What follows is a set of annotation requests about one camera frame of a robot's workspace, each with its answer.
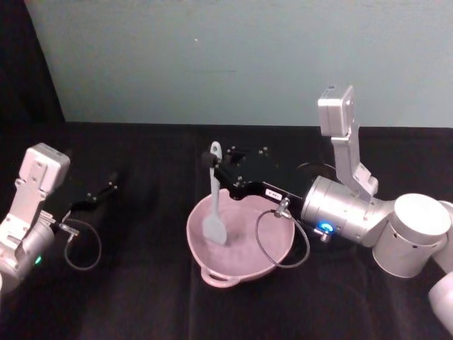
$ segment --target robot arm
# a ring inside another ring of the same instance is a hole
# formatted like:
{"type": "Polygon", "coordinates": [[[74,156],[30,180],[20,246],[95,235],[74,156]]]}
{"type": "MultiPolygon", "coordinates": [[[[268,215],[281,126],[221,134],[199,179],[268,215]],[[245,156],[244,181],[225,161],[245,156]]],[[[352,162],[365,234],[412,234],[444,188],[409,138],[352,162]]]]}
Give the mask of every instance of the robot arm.
{"type": "MultiPolygon", "coordinates": [[[[393,201],[374,198],[378,181],[360,163],[358,124],[353,113],[351,86],[330,86],[318,101],[322,135],[330,136],[335,152],[336,178],[303,174],[275,166],[269,150],[238,151],[226,159],[204,156],[206,165],[230,196],[241,200],[259,195],[282,205],[311,225],[328,242],[339,234],[372,247],[375,261],[391,275],[411,278],[430,257],[453,272],[453,205],[426,195],[409,193],[393,201]]],[[[453,273],[430,291],[432,308],[453,334],[453,273]]]]}
{"type": "MultiPolygon", "coordinates": [[[[115,172],[110,176],[108,186],[99,191],[87,194],[80,185],[75,188],[69,186],[73,190],[70,190],[69,195],[66,193],[66,197],[76,199],[72,203],[52,195],[63,184],[69,164],[67,155],[46,144],[37,144],[27,149],[19,178],[15,181],[16,195],[6,218],[0,224],[1,293],[11,292],[21,284],[35,262],[39,261],[40,255],[53,243],[56,232],[64,230],[69,233],[67,247],[69,246],[74,236],[79,234],[78,230],[64,223],[70,215],[88,212],[86,217],[96,216],[99,219],[102,214],[97,213],[97,209],[105,207],[104,203],[117,192],[120,178],[115,172]],[[52,215],[43,210],[44,204],[46,209],[52,211],[52,215]]],[[[99,221],[91,221],[89,224],[97,226],[96,222],[99,221]]]]}
{"type": "Polygon", "coordinates": [[[2,293],[15,289],[30,272],[35,260],[54,240],[53,217],[42,210],[47,197],[62,185],[69,157],[46,144],[27,149],[16,195],[0,224],[0,272],[2,293]]]}

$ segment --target black table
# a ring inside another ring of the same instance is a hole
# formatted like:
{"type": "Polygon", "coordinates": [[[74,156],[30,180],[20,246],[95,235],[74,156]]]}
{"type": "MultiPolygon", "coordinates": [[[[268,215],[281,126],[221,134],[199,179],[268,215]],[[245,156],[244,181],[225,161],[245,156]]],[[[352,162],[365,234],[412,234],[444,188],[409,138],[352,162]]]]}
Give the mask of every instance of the black table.
{"type": "MultiPolygon", "coordinates": [[[[416,192],[453,201],[453,130],[362,128],[360,137],[379,198],[416,192]]],[[[4,301],[0,339],[451,339],[428,302],[443,277],[435,263],[412,280],[394,278],[370,249],[344,239],[314,244],[300,268],[230,290],[203,283],[185,222],[210,191],[200,155],[212,140],[267,146],[290,166],[333,161],[316,127],[0,127],[0,216],[26,148],[38,142],[73,150],[67,184],[97,186],[118,164],[130,170],[103,220],[99,266],[79,273],[45,254],[4,301]]],[[[297,255],[295,249],[289,257],[297,255]]]]}

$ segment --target blue led light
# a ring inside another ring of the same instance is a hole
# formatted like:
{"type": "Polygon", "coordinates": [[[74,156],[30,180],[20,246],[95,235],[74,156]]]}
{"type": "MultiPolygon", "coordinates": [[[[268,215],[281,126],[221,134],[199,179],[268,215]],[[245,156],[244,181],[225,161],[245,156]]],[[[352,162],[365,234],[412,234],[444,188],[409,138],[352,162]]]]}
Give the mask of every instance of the blue led light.
{"type": "Polygon", "coordinates": [[[333,232],[333,227],[327,222],[319,223],[318,229],[321,230],[322,232],[327,233],[327,234],[330,234],[330,233],[333,232]]]}

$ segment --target bowl handle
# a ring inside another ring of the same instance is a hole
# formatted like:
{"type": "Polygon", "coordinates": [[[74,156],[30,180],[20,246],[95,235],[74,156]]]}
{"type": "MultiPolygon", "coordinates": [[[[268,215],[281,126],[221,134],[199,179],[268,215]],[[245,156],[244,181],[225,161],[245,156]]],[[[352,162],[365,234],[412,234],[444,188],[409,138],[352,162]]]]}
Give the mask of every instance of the bowl handle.
{"type": "Polygon", "coordinates": [[[216,288],[230,288],[241,282],[240,279],[231,276],[220,278],[217,274],[204,267],[201,268],[201,277],[208,285],[216,288]]]}

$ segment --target gray spatula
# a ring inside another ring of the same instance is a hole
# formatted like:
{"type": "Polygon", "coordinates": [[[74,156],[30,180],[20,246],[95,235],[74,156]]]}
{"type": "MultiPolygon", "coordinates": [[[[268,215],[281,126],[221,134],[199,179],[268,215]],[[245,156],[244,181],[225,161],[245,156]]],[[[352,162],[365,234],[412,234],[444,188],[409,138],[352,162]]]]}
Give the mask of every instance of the gray spatula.
{"type": "MultiPolygon", "coordinates": [[[[212,154],[222,158],[222,149],[220,143],[213,142],[210,149],[212,154]]],[[[220,183],[214,177],[214,169],[210,169],[211,174],[211,194],[212,194],[212,211],[203,220],[203,236],[215,243],[224,245],[227,242],[227,229],[219,216],[219,191],[220,183]]]]}

